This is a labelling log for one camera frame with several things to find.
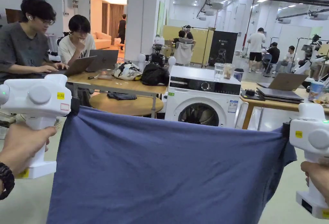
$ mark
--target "round wooden table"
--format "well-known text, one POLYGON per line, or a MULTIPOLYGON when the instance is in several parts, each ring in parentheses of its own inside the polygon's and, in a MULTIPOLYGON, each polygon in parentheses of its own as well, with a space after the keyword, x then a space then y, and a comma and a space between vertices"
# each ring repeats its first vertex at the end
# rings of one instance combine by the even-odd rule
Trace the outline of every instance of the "round wooden table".
MULTIPOLYGON (((104 112, 123 114, 130 116, 146 116, 151 114, 153 98, 138 96, 136 100, 115 100, 107 97, 107 94, 95 95, 90 99, 93 108, 104 112)), ((163 102, 157 98, 155 112, 164 107, 163 102)))

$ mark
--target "beige sofa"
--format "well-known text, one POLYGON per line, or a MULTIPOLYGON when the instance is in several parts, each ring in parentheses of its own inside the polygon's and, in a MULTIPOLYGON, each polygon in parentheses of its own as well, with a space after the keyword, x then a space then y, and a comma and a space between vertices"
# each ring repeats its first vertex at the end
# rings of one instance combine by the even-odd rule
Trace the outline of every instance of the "beige sofa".
POLYGON ((106 49, 111 47, 112 36, 101 32, 94 32, 92 35, 95 40, 96 49, 106 49))

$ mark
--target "black shorts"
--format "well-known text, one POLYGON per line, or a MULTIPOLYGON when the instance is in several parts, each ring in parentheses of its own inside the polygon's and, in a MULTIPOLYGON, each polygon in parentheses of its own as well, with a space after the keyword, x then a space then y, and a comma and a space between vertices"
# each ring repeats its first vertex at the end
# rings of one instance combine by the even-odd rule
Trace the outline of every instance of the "black shorts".
POLYGON ((261 52, 251 52, 250 55, 249 55, 249 60, 250 61, 256 60, 256 62, 261 62, 262 61, 262 53, 261 52))

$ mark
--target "yellow label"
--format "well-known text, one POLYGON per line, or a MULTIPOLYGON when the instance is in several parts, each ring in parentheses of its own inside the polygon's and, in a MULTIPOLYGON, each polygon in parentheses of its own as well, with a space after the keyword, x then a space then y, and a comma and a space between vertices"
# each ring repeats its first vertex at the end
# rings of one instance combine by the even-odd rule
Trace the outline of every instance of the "yellow label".
POLYGON ((23 172, 17 175, 17 179, 27 179, 29 178, 29 169, 25 169, 23 172))
POLYGON ((64 100, 65 99, 65 93, 57 92, 57 99, 58 100, 64 100))
POLYGON ((297 131, 296 131, 296 138, 298 138, 298 139, 302 139, 302 138, 303 138, 303 132, 300 131, 300 130, 297 130, 297 131))
POLYGON ((323 216, 325 219, 329 219, 329 209, 322 210, 322 216, 323 216))

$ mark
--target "washing machine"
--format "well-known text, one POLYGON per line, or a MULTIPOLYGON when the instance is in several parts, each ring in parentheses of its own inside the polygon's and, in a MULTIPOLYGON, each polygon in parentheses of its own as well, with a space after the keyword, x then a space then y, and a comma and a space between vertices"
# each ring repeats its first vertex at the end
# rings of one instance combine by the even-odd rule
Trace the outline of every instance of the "washing machine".
POLYGON ((214 70, 173 66, 165 120, 234 128, 241 83, 214 81, 214 70))

